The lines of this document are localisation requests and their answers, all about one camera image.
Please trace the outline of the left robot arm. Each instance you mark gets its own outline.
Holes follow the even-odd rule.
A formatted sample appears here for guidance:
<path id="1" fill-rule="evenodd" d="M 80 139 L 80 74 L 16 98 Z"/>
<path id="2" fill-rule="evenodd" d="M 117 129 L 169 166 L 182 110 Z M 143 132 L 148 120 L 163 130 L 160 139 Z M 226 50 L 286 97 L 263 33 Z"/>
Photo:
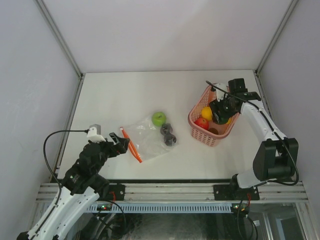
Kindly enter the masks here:
<path id="1" fill-rule="evenodd" d="M 111 141 L 101 135 L 97 125 L 83 130 L 88 143 L 78 159 L 58 180 L 58 192 L 40 220 L 19 240 L 63 240 L 73 225 L 97 200 L 104 200 L 110 193 L 110 182 L 99 175 L 109 158 L 125 154 L 129 138 L 110 133 Z"/>

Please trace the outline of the yellow fake pear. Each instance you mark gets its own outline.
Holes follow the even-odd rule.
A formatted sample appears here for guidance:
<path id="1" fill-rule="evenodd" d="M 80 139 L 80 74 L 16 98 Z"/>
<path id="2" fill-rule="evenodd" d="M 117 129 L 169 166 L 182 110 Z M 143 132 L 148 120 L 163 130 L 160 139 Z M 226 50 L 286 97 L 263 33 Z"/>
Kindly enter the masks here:
<path id="1" fill-rule="evenodd" d="M 213 119 L 213 113 L 209 106 L 205 106 L 201 110 L 201 117 L 206 119 L 207 121 L 211 121 Z"/>

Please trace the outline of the brown fake fruit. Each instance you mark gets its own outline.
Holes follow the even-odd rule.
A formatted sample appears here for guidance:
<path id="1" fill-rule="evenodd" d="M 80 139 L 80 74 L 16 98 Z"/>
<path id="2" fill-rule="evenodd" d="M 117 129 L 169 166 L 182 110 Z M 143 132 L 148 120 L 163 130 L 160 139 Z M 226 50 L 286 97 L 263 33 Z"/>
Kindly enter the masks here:
<path id="1" fill-rule="evenodd" d="M 215 134 L 215 135 L 218 135 L 219 134 L 219 131 L 213 127 L 209 128 L 208 131 L 212 134 Z"/>

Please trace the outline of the clear zip top bag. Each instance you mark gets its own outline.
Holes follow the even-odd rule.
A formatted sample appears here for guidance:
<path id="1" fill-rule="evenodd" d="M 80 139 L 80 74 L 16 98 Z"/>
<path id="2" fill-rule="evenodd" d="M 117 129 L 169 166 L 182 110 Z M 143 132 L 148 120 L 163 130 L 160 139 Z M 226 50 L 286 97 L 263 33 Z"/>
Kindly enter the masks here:
<path id="1" fill-rule="evenodd" d="M 130 153 L 139 163 L 170 152 L 178 143 L 176 137 L 177 143 L 174 146 L 165 145 L 164 136 L 160 132 L 161 126 L 152 123 L 152 115 L 137 123 L 120 127 L 122 135 L 130 140 L 128 145 Z M 166 123 L 171 124 L 167 115 Z"/>

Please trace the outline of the red fake apple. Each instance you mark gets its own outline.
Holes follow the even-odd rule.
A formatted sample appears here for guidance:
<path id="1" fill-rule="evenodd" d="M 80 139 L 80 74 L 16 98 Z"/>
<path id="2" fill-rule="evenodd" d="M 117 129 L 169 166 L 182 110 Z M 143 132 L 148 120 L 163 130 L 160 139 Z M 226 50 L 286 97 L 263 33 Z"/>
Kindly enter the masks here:
<path id="1" fill-rule="evenodd" d="M 203 117 L 199 117 L 194 123 L 202 129 L 209 129 L 209 121 Z"/>

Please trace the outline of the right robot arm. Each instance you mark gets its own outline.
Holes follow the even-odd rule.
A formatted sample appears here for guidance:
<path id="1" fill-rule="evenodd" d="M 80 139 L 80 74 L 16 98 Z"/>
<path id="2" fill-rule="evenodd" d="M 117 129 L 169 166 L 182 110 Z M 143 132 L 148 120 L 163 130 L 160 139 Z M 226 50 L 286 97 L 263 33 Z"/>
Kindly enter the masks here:
<path id="1" fill-rule="evenodd" d="M 259 141 L 251 168 L 231 178 L 230 195 L 240 200 L 247 195 L 248 189 L 266 183 L 296 185 L 300 180 L 298 141 L 279 130 L 267 114 L 260 95 L 248 91 L 243 78 L 229 80 L 227 85 L 209 85 L 216 94 L 216 99 L 209 103 L 213 121 L 222 125 L 233 116 L 242 115 Z"/>

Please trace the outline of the dark green fake fruit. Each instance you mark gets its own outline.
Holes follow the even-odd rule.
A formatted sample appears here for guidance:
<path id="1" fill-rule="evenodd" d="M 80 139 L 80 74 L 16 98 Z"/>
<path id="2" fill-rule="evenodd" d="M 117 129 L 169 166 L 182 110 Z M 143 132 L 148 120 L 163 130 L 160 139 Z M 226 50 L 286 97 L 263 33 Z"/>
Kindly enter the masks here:
<path id="1" fill-rule="evenodd" d="M 224 125 L 224 124 L 226 124 L 227 122 L 228 122 L 228 120 L 225 120 L 225 119 L 217 120 L 217 121 L 216 121 L 216 123 L 217 123 L 218 125 Z"/>

